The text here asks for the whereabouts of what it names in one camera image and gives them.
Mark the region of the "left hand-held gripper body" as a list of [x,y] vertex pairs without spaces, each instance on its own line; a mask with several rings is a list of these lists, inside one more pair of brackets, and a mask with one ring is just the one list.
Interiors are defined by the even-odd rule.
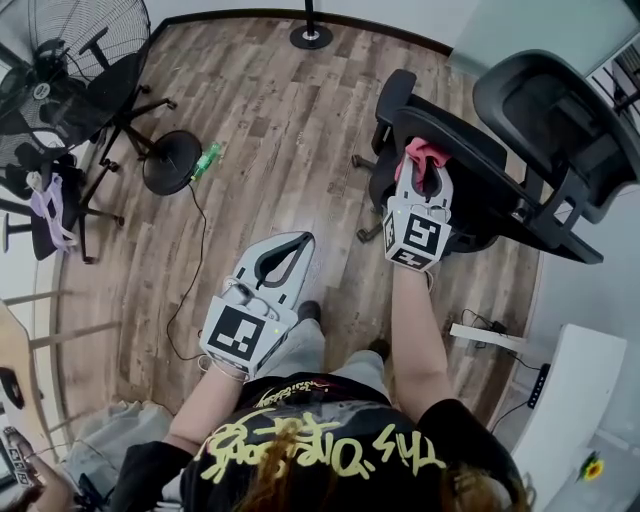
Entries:
[[227,278],[223,292],[211,300],[200,348],[212,361],[255,378],[297,324],[297,296],[290,286],[255,288]]

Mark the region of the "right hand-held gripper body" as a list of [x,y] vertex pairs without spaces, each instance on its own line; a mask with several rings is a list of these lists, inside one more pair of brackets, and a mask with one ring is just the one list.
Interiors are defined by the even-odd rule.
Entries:
[[425,272],[440,261],[451,226],[431,216],[423,205],[409,205],[391,197],[387,201],[383,234],[387,261]]

